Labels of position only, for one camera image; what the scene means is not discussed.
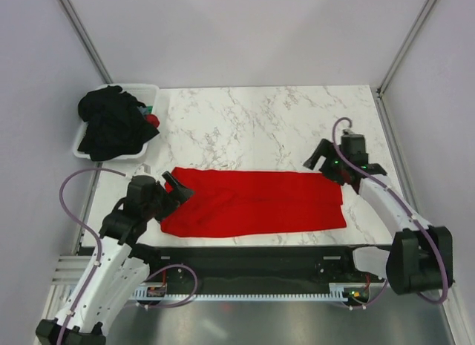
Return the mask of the red t shirt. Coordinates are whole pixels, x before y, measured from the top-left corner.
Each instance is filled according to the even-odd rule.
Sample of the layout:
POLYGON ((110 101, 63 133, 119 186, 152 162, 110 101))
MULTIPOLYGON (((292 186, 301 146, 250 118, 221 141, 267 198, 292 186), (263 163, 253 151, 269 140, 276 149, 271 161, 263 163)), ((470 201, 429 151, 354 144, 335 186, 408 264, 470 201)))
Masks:
POLYGON ((225 238, 344 229, 341 187, 322 174, 176 167, 194 194, 161 222, 175 237, 225 238))

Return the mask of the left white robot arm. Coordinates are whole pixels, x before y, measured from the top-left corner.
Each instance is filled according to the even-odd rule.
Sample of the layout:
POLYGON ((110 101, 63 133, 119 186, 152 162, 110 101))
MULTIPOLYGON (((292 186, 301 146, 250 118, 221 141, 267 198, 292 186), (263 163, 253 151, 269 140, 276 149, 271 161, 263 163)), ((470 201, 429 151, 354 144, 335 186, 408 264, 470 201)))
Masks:
POLYGON ((136 288, 160 277, 162 261, 152 247, 137 241, 150 220, 163 221, 194 194, 169 172, 163 178, 166 187, 151 176, 132 177, 101 229, 83 226, 96 241, 94 252, 65 305, 53 319, 40 320, 39 343, 105 344, 111 324, 136 288))

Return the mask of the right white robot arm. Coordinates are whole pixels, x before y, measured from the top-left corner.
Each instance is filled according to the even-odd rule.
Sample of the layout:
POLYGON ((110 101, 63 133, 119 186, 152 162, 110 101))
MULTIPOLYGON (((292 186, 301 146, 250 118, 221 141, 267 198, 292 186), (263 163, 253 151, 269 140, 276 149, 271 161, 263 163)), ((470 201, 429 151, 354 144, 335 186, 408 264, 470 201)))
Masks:
POLYGON ((371 163, 361 134, 345 131, 340 144, 322 139, 304 167, 339 185, 350 185, 378 215, 393 237, 389 248, 358 246, 340 262, 341 275, 358 280, 365 273, 385 279, 398 295, 439 291, 442 303, 453 285, 453 238, 445 226, 433 226, 391 186, 385 169, 371 163))

